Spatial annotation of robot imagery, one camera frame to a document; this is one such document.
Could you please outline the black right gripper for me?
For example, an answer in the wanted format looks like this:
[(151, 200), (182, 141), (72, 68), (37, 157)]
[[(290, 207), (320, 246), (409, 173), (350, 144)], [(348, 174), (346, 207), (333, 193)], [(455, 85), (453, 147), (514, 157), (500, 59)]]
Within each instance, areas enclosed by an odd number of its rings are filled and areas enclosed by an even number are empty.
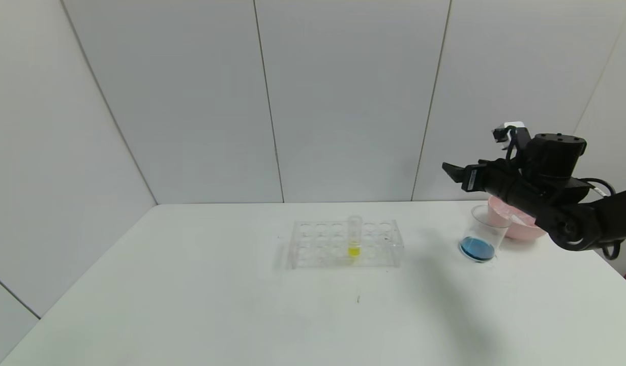
[(482, 161), (466, 167), (443, 162), (441, 168), (452, 181), (461, 184), (465, 192), (485, 192), (510, 205), (522, 202), (520, 175), (514, 173), (504, 159)]

